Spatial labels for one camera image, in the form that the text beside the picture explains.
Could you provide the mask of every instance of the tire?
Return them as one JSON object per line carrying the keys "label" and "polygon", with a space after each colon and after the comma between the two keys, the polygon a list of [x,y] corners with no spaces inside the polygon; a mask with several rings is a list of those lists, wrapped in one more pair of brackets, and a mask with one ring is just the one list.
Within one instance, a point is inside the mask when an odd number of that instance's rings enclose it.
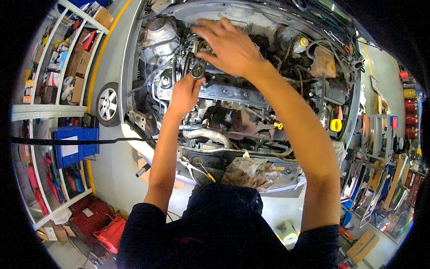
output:
{"label": "tire", "polygon": [[[115,94],[112,99],[107,99],[107,96],[112,96],[113,93]],[[118,106],[118,83],[109,82],[100,89],[97,96],[96,114],[99,123],[105,127],[118,126],[121,123]]]}

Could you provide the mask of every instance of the red container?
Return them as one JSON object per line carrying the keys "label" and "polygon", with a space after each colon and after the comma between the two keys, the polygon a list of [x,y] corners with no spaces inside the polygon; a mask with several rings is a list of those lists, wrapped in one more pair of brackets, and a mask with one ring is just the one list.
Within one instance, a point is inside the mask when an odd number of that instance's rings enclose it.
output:
{"label": "red container", "polygon": [[409,114],[405,116],[405,123],[408,126],[417,126],[418,125],[418,115]]}
{"label": "red container", "polygon": [[405,127],[405,136],[407,138],[412,138],[412,139],[417,138],[419,131],[420,131],[419,129],[417,129],[413,126],[406,126]]}
{"label": "red container", "polygon": [[399,74],[400,74],[401,79],[408,79],[409,78],[409,74],[407,71],[400,72]]}
{"label": "red container", "polygon": [[405,100],[405,110],[409,113],[415,113],[415,101]]}

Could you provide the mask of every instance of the car engine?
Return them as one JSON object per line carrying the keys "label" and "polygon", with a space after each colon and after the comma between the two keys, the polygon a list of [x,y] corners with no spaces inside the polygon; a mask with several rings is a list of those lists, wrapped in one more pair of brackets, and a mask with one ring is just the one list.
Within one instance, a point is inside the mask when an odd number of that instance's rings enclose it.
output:
{"label": "car engine", "polygon": [[[261,56],[314,109],[330,136],[339,139],[342,131],[330,131],[328,122],[339,114],[347,116],[349,89],[361,65],[357,61],[355,66],[349,64],[330,42],[314,40],[287,25],[279,24],[275,31],[264,33],[264,25],[232,24],[249,35]],[[174,83],[190,72],[196,79],[205,76],[207,82],[195,108],[183,118],[179,145],[201,151],[246,149],[294,159],[282,122],[263,95],[246,79],[226,74],[195,56],[200,51],[212,53],[212,49],[190,30],[192,26],[173,16],[143,21],[132,90],[135,107],[146,119],[139,127],[147,137],[157,137]]]}

